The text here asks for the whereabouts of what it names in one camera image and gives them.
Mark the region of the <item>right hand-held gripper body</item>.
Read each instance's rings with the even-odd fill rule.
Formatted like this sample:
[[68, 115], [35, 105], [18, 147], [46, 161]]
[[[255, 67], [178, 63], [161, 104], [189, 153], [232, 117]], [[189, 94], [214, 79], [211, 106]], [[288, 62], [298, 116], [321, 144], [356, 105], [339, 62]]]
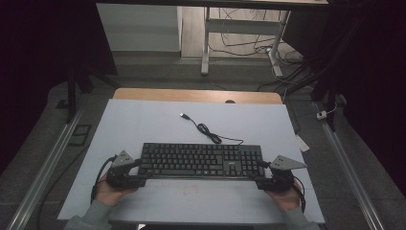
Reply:
[[295, 184], [295, 176], [292, 170], [305, 169], [307, 164], [293, 160], [291, 158], [278, 155], [270, 162], [272, 177], [267, 178], [263, 183], [256, 183], [259, 190], [272, 192], [289, 191]]

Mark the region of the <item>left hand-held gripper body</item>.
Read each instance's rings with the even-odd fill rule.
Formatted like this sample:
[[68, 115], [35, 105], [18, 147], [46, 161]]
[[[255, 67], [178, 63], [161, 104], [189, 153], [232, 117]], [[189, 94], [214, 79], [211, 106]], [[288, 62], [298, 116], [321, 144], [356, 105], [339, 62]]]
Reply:
[[139, 178], [137, 175], [129, 174], [133, 168], [136, 168], [130, 166], [133, 161], [134, 159], [125, 150], [122, 150], [113, 160], [112, 165], [107, 171], [107, 184], [118, 190], [132, 190], [145, 187], [146, 180]]

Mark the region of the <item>black keyboard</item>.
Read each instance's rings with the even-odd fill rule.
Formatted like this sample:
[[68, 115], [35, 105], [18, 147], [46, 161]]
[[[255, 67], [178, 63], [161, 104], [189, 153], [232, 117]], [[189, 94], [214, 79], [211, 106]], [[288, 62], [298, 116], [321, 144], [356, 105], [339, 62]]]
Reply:
[[144, 143], [138, 174], [159, 178], [246, 179], [264, 176], [260, 146]]

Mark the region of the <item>person's right hand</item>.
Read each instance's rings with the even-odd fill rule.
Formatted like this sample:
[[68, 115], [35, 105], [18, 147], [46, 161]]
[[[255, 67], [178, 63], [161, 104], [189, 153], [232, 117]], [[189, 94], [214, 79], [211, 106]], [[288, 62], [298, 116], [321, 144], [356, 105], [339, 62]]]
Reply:
[[276, 202], [279, 210], [282, 213], [301, 207], [301, 197], [297, 193], [297, 189], [301, 189], [298, 183], [294, 184], [294, 188], [283, 193], [266, 191], [266, 193]]

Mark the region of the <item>person's left hand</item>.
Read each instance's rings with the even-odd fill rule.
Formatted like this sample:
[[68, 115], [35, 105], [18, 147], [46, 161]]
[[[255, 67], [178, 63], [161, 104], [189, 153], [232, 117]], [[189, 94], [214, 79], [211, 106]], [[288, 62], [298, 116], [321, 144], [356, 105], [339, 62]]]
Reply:
[[105, 181], [100, 182], [97, 186], [95, 199], [109, 206], [116, 206], [120, 199], [126, 195], [135, 193], [133, 190], [116, 190], [110, 187]]

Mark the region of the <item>white board sheet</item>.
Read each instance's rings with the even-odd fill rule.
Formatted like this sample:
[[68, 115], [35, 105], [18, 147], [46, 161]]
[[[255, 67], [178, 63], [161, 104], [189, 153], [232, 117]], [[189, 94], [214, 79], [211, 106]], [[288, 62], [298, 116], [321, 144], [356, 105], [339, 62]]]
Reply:
[[[259, 145], [265, 161], [302, 154], [282, 104], [179, 103], [111, 100], [59, 213], [60, 219], [82, 216], [102, 163], [126, 151], [139, 158], [145, 143], [207, 144], [196, 129], [205, 124], [226, 143]], [[111, 219], [158, 224], [279, 224], [275, 202], [251, 180], [150, 179], [138, 192], [123, 197]]]

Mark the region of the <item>white paper tag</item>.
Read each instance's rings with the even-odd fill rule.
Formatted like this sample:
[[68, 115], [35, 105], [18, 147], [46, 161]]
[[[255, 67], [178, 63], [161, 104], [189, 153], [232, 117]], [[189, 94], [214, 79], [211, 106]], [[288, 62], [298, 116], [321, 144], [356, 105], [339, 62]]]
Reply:
[[306, 151], [310, 150], [310, 147], [299, 135], [296, 136], [296, 139], [298, 141], [301, 152], [306, 152]]

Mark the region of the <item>black floor plate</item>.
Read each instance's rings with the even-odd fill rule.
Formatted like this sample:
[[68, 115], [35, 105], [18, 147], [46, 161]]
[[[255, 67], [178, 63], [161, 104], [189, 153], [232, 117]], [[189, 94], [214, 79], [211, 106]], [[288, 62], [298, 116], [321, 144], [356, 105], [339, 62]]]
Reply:
[[91, 127], [91, 125], [77, 125], [70, 137], [68, 145], [74, 147], [83, 146], [90, 134]]

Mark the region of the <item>black metal stand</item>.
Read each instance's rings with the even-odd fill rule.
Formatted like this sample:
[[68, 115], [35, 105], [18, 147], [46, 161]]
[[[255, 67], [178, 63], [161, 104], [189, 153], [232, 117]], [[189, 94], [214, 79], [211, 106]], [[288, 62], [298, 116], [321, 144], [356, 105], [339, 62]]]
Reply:
[[70, 124], [74, 120], [74, 116], [77, 114], [78, 111], [76, 88], [78, 87], [79, 90], [85, 94], [90, 94], [93, 92], [94, 84], [90, 79], [91, 76], [96, 77], [97, 79], [110, 85], [114, 89], [121, 88], [121, 86], [117, 82], [111, 80], [107, 75], [103, 74], [101, 71], [97, 70], [89, 64], [74, 66], [67, 78], [67, 100], [62, 106], [63, 108], [67, 109], [67, 124]]
[[323, 98], [327, 98], [327, 124], [332, 131], [335, 131], [334, 111], [337, 108], [337, 77], [335, 70], [336, 68], [332, 65], [327, 65], [322, 70], [314, 73], [311, 78], [305, 79], [295, 86], [288, 87], [286, 90], [286, 94], [289, 95], [315, 82], [316, 85], [310, 93], [310, 98], [313, 102], [321, 102]]

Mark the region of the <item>dark curtain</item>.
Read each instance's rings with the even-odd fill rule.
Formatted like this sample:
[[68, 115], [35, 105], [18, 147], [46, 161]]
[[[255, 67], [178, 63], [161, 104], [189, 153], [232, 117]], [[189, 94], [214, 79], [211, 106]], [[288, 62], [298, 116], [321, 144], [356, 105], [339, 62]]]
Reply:
[[406, 0], [328, 0], [293, 11], [284, 38], [319, 79], [312, 98], [346, 98], [344, 115], [406, 196]]
[[52, 87], [117, 73], [98, 0], [0, 0], [0, 173], [39, 119]]

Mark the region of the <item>white cabinet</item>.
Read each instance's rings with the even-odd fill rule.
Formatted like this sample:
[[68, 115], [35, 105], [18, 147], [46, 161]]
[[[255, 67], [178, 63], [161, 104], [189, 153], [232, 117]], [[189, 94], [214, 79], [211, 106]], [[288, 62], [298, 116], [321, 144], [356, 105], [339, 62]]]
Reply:
[[99, 3], [97, 8], [112, 51], [181, 51], [181, 7]]

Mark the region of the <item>white-legged desk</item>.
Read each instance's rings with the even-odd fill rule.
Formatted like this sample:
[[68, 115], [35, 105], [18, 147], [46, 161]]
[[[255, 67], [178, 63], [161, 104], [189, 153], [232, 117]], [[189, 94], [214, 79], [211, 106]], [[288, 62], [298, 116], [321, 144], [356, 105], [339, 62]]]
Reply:
[[[275, 77], [282, 76], [276, 53], [292, 11], [326, 10], [328, 0], [96, 0], [103, 4], [145, 5], [145, 6], [176, 6], [176, 7], [204, 7], [204, 45], [201, 62], [201, 75], [209, 73], [209, 37], [210, 33], [221, 33], [224, 25], [229, 24], [231, 34], [242, 35], [273, 35], [275, 37], [271, 48], [266, 54], [272, 64]], [[211, 8], [256, 9], [282, 11], [279, 21], [227, 20], [211, 19]]]

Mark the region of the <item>aluminium floor rail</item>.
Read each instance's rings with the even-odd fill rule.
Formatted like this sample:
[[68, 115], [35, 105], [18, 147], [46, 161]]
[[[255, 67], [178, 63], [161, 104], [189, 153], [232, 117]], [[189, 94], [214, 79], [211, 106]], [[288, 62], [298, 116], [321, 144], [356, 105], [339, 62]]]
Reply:
[[361, 178], [350, 160], [348, 151], [344, 146], [344, 142], [339, 137], [337, 130], [332, 131], [329, 128], [327, 118], [323, 120], [318, 120], [316, 118], [316, 114], [319, 112], [321, 111], [311, 112], [310, 117], [314, 118], [322, 125], [323, 131], [334, 151], [338, 164], [340, 165], [340, 168], [350, 185], [351, 191], [358, 202], [358, 206], [367, 224], [369, 225], [369, 228], [371, 230], [386, 230], [385, 224], [379, 216], [375, 206], [372, 203], [370, 195], [364, 188]]
[[11, 222], [7, 226], [6, 230], [24, 230], [34, 212], [35, 206], [44, 193], [44, 190], [56, 168], [56, 165], [62, 153], [68, 145], [69, 139], [71, 138], [79, 122], [87, 101], [87, 96], [79, 99], [76, 113], [73, 115], [71, 121], [63, 127], [63, 130], [57, 136], [54, 145], [49, 151], [44, 163], [39, 169], [39, 172], [36, 174], [28, 192], [25, 193], [24, 198], [22, 199], [18, 209], [14, 213], [14, 216], [12, 217]]

